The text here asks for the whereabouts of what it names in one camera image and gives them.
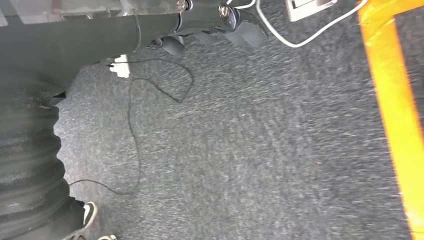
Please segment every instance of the yellow tape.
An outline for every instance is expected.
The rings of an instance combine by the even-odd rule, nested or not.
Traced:
[[[420,6],[424,0],[369,0],[359,17],[404,210],[412,236],[424,240],[424,138],[394,18]]]

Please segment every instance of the thin black wire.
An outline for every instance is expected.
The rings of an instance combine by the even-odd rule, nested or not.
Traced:
[[[132,106],[132,101],[133,101],[131,91],[133,89],[134,82],[139,81],[139,80],[144,80],[144,81],[152,84],[159,92],[161,92],[162,94],[164,94],[168,98],[172,99],[174,102],[181,104],[186,99],[187,95],[189,94],[190,90],[192,89],[192,87],[195,83],[195,78],[193,76],[193,73],[186,66],[184,66],[184,65],[182,65],[178,62],[174,62],[174,61],[170,61],[170,60],[166,60],[166,59],[162,59],[162,58],[152,58],[152,59],[147,59],[147,60],[136,60],[136,61],[125,61],[125,62],[108,62],[108,61],[102,62],[102,63],[107,63],[107,64],[140,64],[140,63],[147,63],[147,62],[151,62],[151,61],[163,61],[163,62],[166,62],[166,63],[177,65],[177,66],[183,68],[189,74],[191,81],[190,81],[190,85],[188,86],[187,91],[185,91],[184,95],[180,99],[178,99],[178,98],[172,96],[171,94],[169,94],[168,92],[164,91],[155,82],[153,82],[152,80],[150,80],[148,78],[141,78],[141,77],[135,78],[135,79],[131,80],[131,82],[129,83],[129,87],[128,87],[128,98],[129,99],[128,99],[128,106],[127,106],[127,111],[126,111],[126,119],[127,119],[129,131],[131,132],[132,139],[134,140],[135,149],[137,151],[138,177],[137,177],[137,181],[135,183],[135,186],[132,188],[131,191],[118,192],[118,191],[113,190],[112,188],[108,187],[106,184],[104,184],[102,182],[91,180],[91,179],[80,179],[80,180],[72,182],[71,184],[69,184],[69,186],[72,186],[74,184],[81,183],[81,182],[89,182],[89,183],[94,183],[94,184],[98,184],[100,186],[103,186],[104,188],[106,188],[107,190],[109,190],[110,192],[112,192],[116,195],[121,195],[121,196],[122,195],[133,195],[133,194],[137,193],[137,189],[139,188],[140,183],[141,183],[141,179],[142,179],[142,160],[140,159],[140,149],[139,149],[139,144],[137,142],[137,137],[136,137],[136,134],[134,133],[133,125],[131,124],[131,106]]]

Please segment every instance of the sneaker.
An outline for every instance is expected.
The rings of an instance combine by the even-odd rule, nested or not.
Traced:
[[[68,237],[65,238],[65,240],[86,240],[86,238],[83,236],[84,231],[93,224],[97,216],[98,208],[94,202],[88,202],[84,205],[84,209],[84,226],[81,229],[71,233]],[[98,240],[118,240],[118,238],[115,235],[109,235],[102,236]]]
[[[112,234],[110,236],[102,236],[98,240],[118,240],[118,238],[115,235]]]

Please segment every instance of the bolt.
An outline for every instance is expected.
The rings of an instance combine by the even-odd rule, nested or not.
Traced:
[[[230,8],[225,4],[221,4],[219,6],[219,15],[221,16],[222,20],[227,21],[230,17]]]
[[[176,2],[176,6],[180,12],[187,10],[189,7],[189,3],[186,0],[178,0]]]

